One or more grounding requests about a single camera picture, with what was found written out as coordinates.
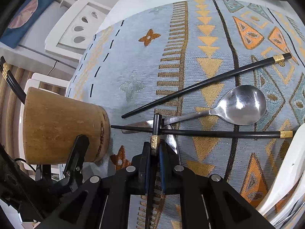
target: black chopstick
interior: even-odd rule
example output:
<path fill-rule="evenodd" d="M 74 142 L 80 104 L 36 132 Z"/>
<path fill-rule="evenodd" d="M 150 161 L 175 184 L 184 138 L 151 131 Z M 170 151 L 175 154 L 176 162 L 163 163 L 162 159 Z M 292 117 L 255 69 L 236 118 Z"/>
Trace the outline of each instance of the black chopstick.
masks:
<path fill-rule="evenodd" d="M 111 125 L 111 128 L 152 133 L 152 128 Z M 237 138 L 237 139 L 276 139 L 292 138 L 295 131 L 197 131 L 161 129 L 161 134 L 182 136 L 214 137 L 214 138 Z"/>
<path fill-rule="evenodd" d="M 18 82 L 16 81 L 12 72 L 5 66 L 5 63 L 6 63 L 6 61 L 5 61 L 4 57 L 2 56 L 0 58 L 0 70 L 2 72 L 2 76 L 3 76 L 3 78 L 6 79 L 6 82 L 8 83 L 10 88 L 13 90 L 13 92 L 16 94 L 18 99 L 24 104 L 26 94 L 23 91 L 23 89 L 20 87 Z"/>
<path fill-rule="evenodd" d="M 248 65 L 245 65 L 245 66 L 242 66 L 242 67 L 239 67 L 237 69 L 234 69 L 234 70 L 230 70 L 230 71 L 227 71 L 225 73 L 222 73 L 220 75 L 217 75 L 215 77 L 211 77 L 207 80 L 204 80 L 202 82 L 199 82 L 199 83 L 196 83 L 194 85 L 191 85 L 189 87 L 186 87 L 182 90 L 179 90 L 179 91 L 176 91 L 170 95 L 167 95 L 167 96 L 164 96 L 158 100 L 155 100 L 153 102 L 150 102 L 142 107 L 139 107 L 135 110 L 132 110 L 124 115 L 122 115 L 122 118 L 125 119 L 125 118 L 128 118 L 132 115 L 135 115 L 135 114 L 138 114 L 140 112 L 143 112 L 149 108 L 152 108 L 152 107 L 155 107 L 159 104 L 162 104 L 162 103 L 165 103 L 169 100 L 172 100 L 176 97 L 179 97 L 179 96 L 182 96 L 184 94 L 188 94 L 190 92 L 193 92 L 195 90 L 198 90 L 198 89 L 201 89 L 201 88 L 204 88 L 206 86 L 209 86 L 209 85 L 212 85 L 212 84 L 215 84 L 215 83 L 219 83 L 225 79 L 228 79 L 232 76 L 236 76 L 236 75 L 240 75 L 246 71 L 250 71 L 250 70 L 254 70 L 254 69 L 257 69 L 257 68 L 261 68 L 263 66 L 266 66 L 266 65 L 271 65 L 271 64 L 275 64 L 275 63 L 279 63 L 279 62 L 283 62 L 284 60 L 286 59 L 290 59 L 292 58 L 291 54 L 290 53 L 284 53 L 284 54 L 280 54 L 280 55 L 276 55 L 274 57 L 271 57 L 271 58 L 267 58 L 267 59 L 263 59 L 263 60 L 260 60 L 260 61 L 257 61 L 255 63 L 252 63 L 252 64 L 248 64 Z"/>

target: metal screw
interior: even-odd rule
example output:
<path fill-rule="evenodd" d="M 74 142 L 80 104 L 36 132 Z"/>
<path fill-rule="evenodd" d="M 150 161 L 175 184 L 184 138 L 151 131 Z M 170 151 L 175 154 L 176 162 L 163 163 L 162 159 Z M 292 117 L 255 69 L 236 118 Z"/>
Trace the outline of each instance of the metal screw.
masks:
<path fill-rule="evenodd" d="M 214 182 L 219 182 L 222 178 L 220 177 L 220 175 L 214 174 L 214 175 L 211 176 L 211 179 Z"/>
<path fill-rule="evenodd" d="M 90 178 L 90 182 L 92 182 L 92 183 L 97 183 L 99 180 L 100 180 L 100 178 L 97 176 L 93 176 Z"/>
<path fill-rule="evenodd" d="M 174 169 L 175 171 L 183 171 L 184 167 L 182 165 L 176 165 Z"/>
<path fill-rule="evenodd" d="M 134 172 L 134 171 L 135 171 L 135 166 L 132 166 L 132 165 L 128 166 L 128 167 L 126 168 L 126 171 L 127 171 L 127 172 Z"/>

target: chair backrest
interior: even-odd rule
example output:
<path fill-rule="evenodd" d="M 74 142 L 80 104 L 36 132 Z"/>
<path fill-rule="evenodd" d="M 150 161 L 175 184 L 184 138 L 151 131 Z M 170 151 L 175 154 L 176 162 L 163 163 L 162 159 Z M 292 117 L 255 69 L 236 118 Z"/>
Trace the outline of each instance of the chair backrest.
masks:
<path fill-rule="evenodd" d="M 79 60 L 110 9 L 92 0 L 77 0 L 45 39 L 45 50 Z"/>
<path fill-rule="evenodd" d="M 27 80 L 24 92 L 27 93 L 29 87 L 35 87 L 38 88 L 40 87 L 40 83 L 43 82 L 45 84 L 57 86 L 60 88 L 66 89 L 69 85 L 69 82 L 66 80 L 61 80 L 58 78 L 54 77 L 49 77 L 43 74 L 39 73 L 34 73 L 32 75 L 32 78 Z M 23 159 L 25 159 L 25 154 L 24 154 L 24 149 L 23 149 L 23 136 L 22 136 L 22 131 L 23 131 L 23 110 L 24 110 L 24 104 L 21 104 L 20 107 L 20 116 L 19 116 L 19 129 L 18 129 L 18 147 L 19 147 L 19 156 Z M 25 169 L 31 170 L 30 167 L 27 164 L 24 164 Z M 58 165 L 52 165 L 51 166 L 51 172 L 55 174 L 59 174 L 59 168 Z"/>

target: spoon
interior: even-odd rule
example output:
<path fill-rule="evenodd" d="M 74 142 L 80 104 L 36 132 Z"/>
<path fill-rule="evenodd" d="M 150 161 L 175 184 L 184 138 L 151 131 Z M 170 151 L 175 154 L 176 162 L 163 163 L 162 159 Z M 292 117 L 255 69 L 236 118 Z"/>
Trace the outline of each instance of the spoon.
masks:
<path fill-rule="evenodd" d="M 195 119 L 207 115 L 217 115 L 224 121 L 246 126 L 259 121 L 266 111 L 266 98 L 260 89 L 252 85 L 241 85 L 225 94 L 215 108 L 164 119 L 164 125 Z M 141 121 L 127 126 L 153 127 L 153 120 Z M 122 130 L 123 133 L 135 131 Z"/>

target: blue cushion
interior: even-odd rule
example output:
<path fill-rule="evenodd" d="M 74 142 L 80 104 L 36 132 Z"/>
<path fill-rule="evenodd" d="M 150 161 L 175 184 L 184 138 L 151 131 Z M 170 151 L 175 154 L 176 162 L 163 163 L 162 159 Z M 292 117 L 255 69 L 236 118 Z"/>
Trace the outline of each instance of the blue cushion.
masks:
<path fill-rule="evenodd" d="M 11 20 L 0 41 L 5 45 L 16 48 L 45 9 L 55 0 L 26 0 Z"/>

